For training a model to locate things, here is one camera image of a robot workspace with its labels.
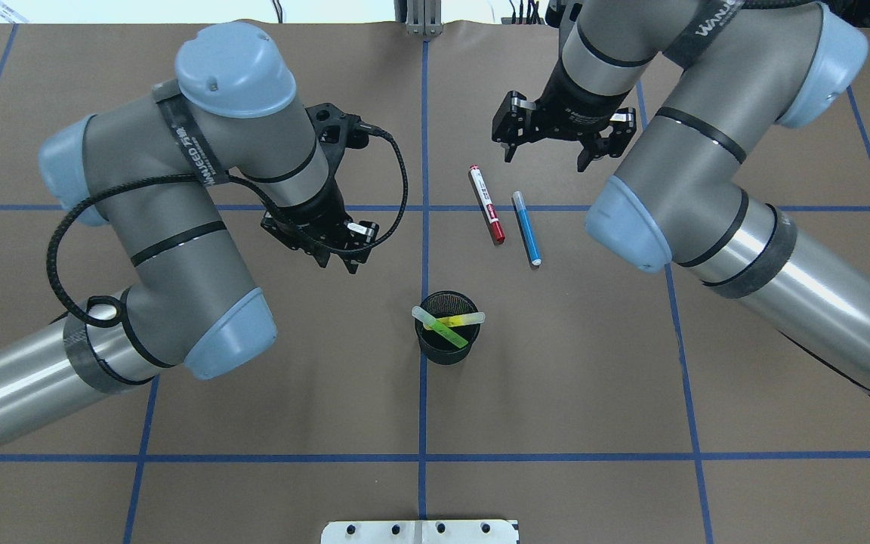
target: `pen holder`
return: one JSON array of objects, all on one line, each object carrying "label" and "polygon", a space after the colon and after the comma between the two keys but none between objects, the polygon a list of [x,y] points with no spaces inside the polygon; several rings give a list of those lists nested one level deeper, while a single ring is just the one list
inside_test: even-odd
[{"label": "pen holder", "polygon": [[[469,297],[460,292],[433,292],[421,301],[422,310],[435,317],[458,316],[479,312]],[[439,365],[453,365],[469,354],[472,344],[479,336],[480,325],[464,325],[452,328],[462,338],[469,341],[465,348],[456,348],[445,338],[433,330],[425,330],[421,321],[415,320],[415,334],[418,337],[418,347],[428,360]]]}]

